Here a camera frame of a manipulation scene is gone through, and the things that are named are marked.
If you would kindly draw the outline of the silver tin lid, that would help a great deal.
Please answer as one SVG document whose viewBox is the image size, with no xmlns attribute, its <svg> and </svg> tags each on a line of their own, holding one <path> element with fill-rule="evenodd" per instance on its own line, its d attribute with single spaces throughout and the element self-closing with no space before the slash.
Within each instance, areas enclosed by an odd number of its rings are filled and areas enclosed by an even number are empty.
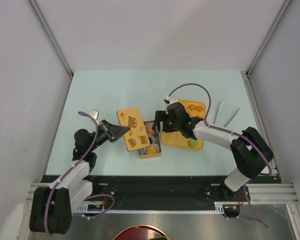
<svg viewBox="0 0 300 240">
<path fill-rule="evenodd" d="M 129 152 L 146 148 L 150 145 L 148 133 L 138 108 L 120 109 L 116 112 L 120 126 L 130 130 L 123 135 L 123 140 Z"/>
</svg>

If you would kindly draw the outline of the orange cookie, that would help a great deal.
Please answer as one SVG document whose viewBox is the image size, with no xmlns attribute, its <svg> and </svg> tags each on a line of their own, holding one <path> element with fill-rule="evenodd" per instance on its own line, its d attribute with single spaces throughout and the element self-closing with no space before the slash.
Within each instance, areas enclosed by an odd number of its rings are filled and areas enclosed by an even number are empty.
<svg viewBox="0 0 300 240">
<path fill-rule="evenodd" d="M 154 132 L 155 132 L 155 131 L 153 130 L 152 126 L 149 126 L 149 127 L 147 128 L 147 130 L 148 130 L 149 133 L 154 133 Z"/>
<path fill-rule="evenodd" d="M 157 153 L 157 149 L 154 146 L 150 146 L 146 149 L 146 153 L 148 155 L 152 155 L 152 154 L 156 154 Z"/>
</svg>

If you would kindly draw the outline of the yellow cookie tin box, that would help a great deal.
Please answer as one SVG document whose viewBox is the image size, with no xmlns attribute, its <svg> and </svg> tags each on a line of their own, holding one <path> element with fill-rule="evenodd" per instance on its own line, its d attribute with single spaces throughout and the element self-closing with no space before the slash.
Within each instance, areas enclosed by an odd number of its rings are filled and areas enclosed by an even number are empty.
<svg viewBox="0 0 300 240">
<path fill-rule="evenodd" d="M 147 137 L 150 145 L 138 150 L 138 156 L 141 160 L 158 158 L 162 155 L 160 135 L 158 131 L 152 129 L 154 121 L 144 121 Z"/>
</svg>

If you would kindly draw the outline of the metal tongs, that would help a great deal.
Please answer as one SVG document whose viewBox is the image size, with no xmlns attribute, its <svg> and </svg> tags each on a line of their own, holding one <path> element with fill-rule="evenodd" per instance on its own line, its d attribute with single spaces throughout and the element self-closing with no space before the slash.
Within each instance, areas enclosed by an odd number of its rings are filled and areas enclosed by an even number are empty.
<svg viewBox="0 0 300 240">
<path fill-rule="evenodd" d="M 227 127 L 240 110 L 239 106 L 221 100 L 215 115 L 214 124 L 220 127 Z"/>
</svg>

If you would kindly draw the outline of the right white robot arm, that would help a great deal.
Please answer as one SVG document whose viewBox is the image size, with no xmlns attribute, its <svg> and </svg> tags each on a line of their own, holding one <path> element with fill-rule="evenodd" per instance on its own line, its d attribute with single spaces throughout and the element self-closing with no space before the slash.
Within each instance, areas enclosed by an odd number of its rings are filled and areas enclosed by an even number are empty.
<svg viewBox="0 0 300 240">
<path fill-rule="evenodd" d="M 235 132 L 208 124 L 202 117 L 191 117 L 179 101 L 169 104 L 166 110 L 155 112 L 152 129 L 164 133 L 179 132 L 186 139 L 203 140 L 230 150 L 236 168 L 220 188 L 221 196 L 227 201 L 237 197 L 239 189 L 268 168 L 274 158 L 273 151 L 255 128 Z"/>
</svg>

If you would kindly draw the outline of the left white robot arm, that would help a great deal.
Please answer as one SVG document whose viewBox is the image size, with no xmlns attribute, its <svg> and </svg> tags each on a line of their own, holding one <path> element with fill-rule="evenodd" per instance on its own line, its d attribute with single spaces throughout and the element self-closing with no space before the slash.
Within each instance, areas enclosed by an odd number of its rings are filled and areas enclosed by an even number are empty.
<svg viewBox="0 0 300 240">
<path fill-rule="evenodd" d="M 79 129 L 74 134 L 71 167 L 48 186 L 39 186 L 33 194 L 29 229 L 32 232 L 64 235 L 70 228 L 73 213 L 85 200 L 95 200 L 101 188 L 85 178 L 96 165 L 93 152 L 103 143 L 114 143 L 130 130 L 102 120 L 95 131 Z"/>
</svg>

